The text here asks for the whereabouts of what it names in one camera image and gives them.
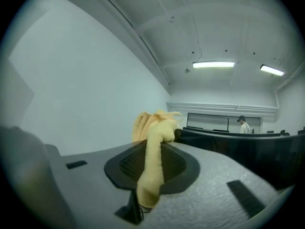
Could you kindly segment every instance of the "ceiling light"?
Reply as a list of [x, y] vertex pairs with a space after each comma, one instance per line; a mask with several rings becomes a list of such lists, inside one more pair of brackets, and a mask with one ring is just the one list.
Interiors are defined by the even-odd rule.
[[204, 67], [233, 67], [234, 62], [218, 62], [218, 61], [208, 61], [208, 62], [194, 62], [193, 68], [204, 68]]
[[262, 70], [262, 71], [269, 72], [269, 73], [271, 73], [271, 74], [276, 74], [276, 75], [279, 75], [279, 76], [282, 76], [282, 75], [284, 74], [284, 72], [279, 71], [279, 70], [277, 70], [277, 69], [275, 69], [275, 68], [272, 68], [272, 67], [267, 66], [267, 65], [264, 65], [264, 64], [262, 64], [261, 70]]

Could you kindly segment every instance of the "ceiling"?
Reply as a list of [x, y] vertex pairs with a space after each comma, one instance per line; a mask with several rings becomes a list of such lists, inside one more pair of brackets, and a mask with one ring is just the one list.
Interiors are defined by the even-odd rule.
[[[278, 0], [110, 0], [126, 17], [169, 82], [275, 87], [305, 58], [304, 42]], [[235, 61], [233, 69], [192, 62]], [[286, 74], [260, 71], [262, 64]]]

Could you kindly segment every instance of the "folded cloth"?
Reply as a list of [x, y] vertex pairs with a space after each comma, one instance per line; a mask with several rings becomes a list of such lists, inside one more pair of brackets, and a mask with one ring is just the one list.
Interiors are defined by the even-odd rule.
[[147, 208], [153, 208], [158, 202], [160, 186], [164, 184], [161, 143], [172, 142], [174, 131], [179, 128], [172, 115], [182, 116], [179, 112], [167, 113], [163, 110], [155, 114], [143, 112], [134, 123], [132, 140], [147, 139], [144, 171], [137, 185], [139, 204]]

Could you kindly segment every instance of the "towel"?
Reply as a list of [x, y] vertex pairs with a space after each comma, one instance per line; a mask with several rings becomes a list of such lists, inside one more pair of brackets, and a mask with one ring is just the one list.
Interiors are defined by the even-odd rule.
[[179, 121], [176, 121], [173, 115], [182, 116], [179, 112], [167, 113], [158, 110], [155, 114], [143, 112], [134, 122], [132, 141], [147, 139], [144, 171], [137, 185], [139, 204], [147, 208], [156, 205], [160, 186], [164, 184], [161, 143], [172, 142], [175, 138], [174, 131], [179, 128], [177, 124]]

